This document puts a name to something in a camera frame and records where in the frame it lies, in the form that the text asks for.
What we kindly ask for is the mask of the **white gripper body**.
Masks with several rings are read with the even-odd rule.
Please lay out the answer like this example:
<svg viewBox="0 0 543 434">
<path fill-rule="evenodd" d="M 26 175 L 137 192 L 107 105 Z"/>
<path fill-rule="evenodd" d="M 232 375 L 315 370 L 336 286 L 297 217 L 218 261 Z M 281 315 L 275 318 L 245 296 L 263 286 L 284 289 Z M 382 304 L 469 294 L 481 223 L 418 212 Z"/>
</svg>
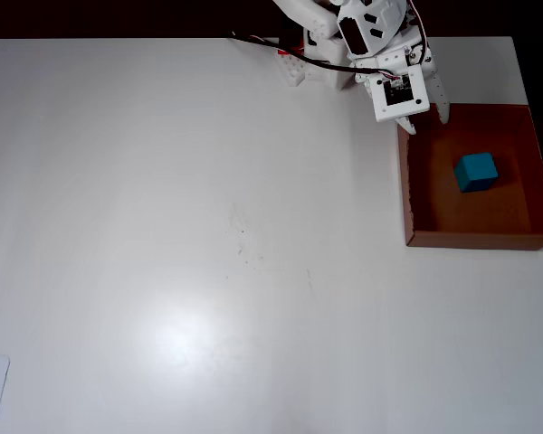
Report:
<svg viewBox="0 0 543 434">
<path fill-rule="evenodd" d="M 427 42 L 397 38 L 377 54 L 349 53 L 350 66 L 375 72 L 357 72 L 373 102 L 434 102 L 434 56 Z"/>
</svg>

